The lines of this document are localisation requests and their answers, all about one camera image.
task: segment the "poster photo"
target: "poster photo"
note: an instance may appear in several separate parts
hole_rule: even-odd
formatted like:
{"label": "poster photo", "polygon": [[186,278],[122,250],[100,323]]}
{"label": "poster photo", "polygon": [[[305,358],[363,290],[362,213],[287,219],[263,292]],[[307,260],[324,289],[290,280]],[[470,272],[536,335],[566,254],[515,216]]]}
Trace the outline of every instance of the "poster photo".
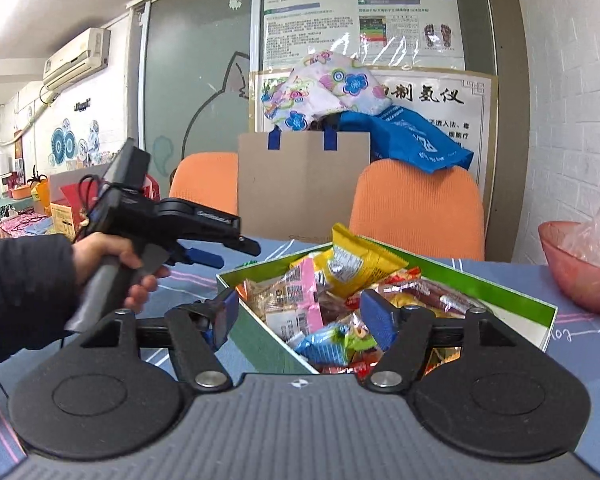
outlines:
{"label": "poster photo", "polygon": [[[495,164],[497,77],[448,69],[402,70],[382,66],[371,67],[371,72],[395,105],[416,111],[456,143],[474,152],[469,172],[488,212]],[[250,102],[251,131],[273,129],[264,115],[260,96],[264,89],[285,81],[288,74],[277,71],[251,75],[255,89]]]}
{"label": "poster photo", "polygon": [[263,70],[331,50],[378,66],[464,70],[456,0],[262,0]]}

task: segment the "yellow box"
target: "yellow box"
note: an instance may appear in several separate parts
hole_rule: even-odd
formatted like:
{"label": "yellow box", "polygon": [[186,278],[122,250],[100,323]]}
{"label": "yellow box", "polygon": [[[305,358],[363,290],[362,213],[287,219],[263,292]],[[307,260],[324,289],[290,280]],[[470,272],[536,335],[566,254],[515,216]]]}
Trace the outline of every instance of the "yellow box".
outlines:
{"label": "yellow box", "polygon": [[54,220],[56,233],[62,233],[72,242],[75,238],[74,213],[67,205],[51,203],[51,218]]}

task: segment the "blue tablecloth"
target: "blue tablecloth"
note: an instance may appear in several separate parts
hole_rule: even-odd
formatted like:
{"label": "blue tablecloth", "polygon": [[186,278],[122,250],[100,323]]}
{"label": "blue tablecloth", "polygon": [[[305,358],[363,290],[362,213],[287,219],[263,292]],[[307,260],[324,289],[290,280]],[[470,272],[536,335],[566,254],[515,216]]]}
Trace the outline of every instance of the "blue tablecloth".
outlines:
{"label": "blue tablecloth", "polygon": [[[214,244],[189,242],[189,245],[221,254],[225,260],[224,270],[232,269],[251,259],[250,256]],[[308,247],[301,242],[281,244],[271,240],[261,240],[261,245],[262,254],[258,258],[259,261],[270,260]],[[576,375],[589,391],[592,412],[576,453],[600,472],[600,316],[588,314],[567,300],[557,289],[547,267],[467,260],[445,260],[445,263],[558,306],[548,354]],[[160,281],[160,288],[152,294],[143,315],[161,316],[178,304],[212,298],[216,294],[215,275],[214,269],[206,267],[176,266],[169,278]],[[56,342],[43,350],[22,351],[0,364],[0,475],[5,474],[24,458],[24,453],[8,424],[7,396],[23,374],[58,349],[59,343]],[[253,366],[231,340],[217,355],[234,381],[238,380],[241,374],[254,371]],[[142,357],[173,373],[166,350],[143,350]]]}

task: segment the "gray ribbed surface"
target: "gray ribbed surface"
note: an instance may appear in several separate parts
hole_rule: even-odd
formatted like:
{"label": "gray ribbed surface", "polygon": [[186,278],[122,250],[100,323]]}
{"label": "gray ribbed surface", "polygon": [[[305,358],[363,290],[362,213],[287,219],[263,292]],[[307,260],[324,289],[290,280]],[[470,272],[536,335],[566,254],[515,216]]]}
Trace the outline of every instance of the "gray ribbed surface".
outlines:
{"label": "gray ribbed surface", "polygon": [[[302,388],[293,386],[307,381]],[[160,442],[124,458],[67,463],[33,456],[8,480],[593,480],[572,455],[490,463],[437,441],[395,396],[352,376],[247,375],[199,397]]]}

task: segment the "blue bag handle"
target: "blue bag handle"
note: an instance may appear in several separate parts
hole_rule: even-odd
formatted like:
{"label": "blue bag handle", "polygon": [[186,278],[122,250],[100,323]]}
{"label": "blue bag handle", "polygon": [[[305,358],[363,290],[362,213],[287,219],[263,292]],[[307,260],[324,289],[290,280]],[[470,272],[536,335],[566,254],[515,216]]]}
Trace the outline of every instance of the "blue bag handle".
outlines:
{"label": "blue bag handle", "polygon": [[[280,128],[275,126],[273,130],[269,132],[269,146],[270,150],[279,150],[280,149],[280,137],[282,133],[280,132]],[[327,124],[324,127],[324,151],[325,152],[337,152],[338,151],[338,133],[333,128]]]}

